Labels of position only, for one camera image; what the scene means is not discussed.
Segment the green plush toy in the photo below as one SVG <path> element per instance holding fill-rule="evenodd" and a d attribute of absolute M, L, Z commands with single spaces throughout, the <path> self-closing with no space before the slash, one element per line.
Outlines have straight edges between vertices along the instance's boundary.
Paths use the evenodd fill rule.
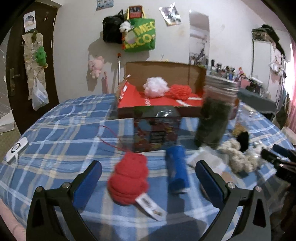
<path fill-rule="evenodd" d="M 48 64 L 46 63 L 46 53 L 44 51 L 44 47 L 40 46 L 39 49 L 37 50 L 36 54 L 36 62 L 38 65 L 43 66 L 45 69 L 48 67 Z"/>

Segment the green tote bag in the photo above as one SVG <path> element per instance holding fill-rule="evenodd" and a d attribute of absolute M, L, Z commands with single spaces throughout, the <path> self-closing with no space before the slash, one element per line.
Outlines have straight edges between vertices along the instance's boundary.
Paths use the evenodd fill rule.
<path fill-rule="evenodd" d="M 155 20 L 153 18 L 132 18 L 129 20 L 133 29 L 129 31 L 123 41 L 125 52 L 140 52 L 155 48 Z"/>

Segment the glass jar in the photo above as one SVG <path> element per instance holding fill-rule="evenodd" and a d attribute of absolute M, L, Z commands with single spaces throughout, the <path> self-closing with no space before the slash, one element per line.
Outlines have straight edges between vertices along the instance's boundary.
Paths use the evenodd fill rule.
<path fill-rule="evenodd" d="M 255 110 L 247 105 L 243 105 L 236 116 L 232 135 L 236 138 L 240 133 L 249 132 L 254 121 Z"/>
<path fill-rule="evenodd" d="M 206 76 L 204 104 L 195 134 L 195 144 L 217 148 L 225 133 L 237 99 L 238 83 L 217 76 Z"/>

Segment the door handle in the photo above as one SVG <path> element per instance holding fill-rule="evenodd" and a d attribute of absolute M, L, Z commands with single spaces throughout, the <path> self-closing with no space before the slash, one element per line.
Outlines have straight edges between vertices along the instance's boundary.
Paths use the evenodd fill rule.
<path fill-rule="evenodd" d="M 15 69 L 9 70 L 9 88 L 8 89 L 8 96 L 15 95 L 15 81 L 14 79 L 20 77 L 20 74 L 15 75 Z"/>

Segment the red paper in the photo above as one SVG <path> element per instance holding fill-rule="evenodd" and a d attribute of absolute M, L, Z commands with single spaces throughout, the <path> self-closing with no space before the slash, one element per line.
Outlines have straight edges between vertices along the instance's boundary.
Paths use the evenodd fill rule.
<path fill-rule="evenodd" d="M 201 98 L 202 95 L 191 93 L 189 97 Z M 183 101 L 187 105 L 202 106 L 203 100 L 185 100 Z M 148 98 L 144 92 L 137 91 L 136 87 L 128 82 L 121 91 L 121 97 L 119 100 L 118 108 L 134 107 L 134 106 L 149 106 L 149 105 L 170 105 L 170 106 L 184 106 L 180 104 L 172 97 L 170 92 L 167 92 L 165 96 L 158 98 Z"/>

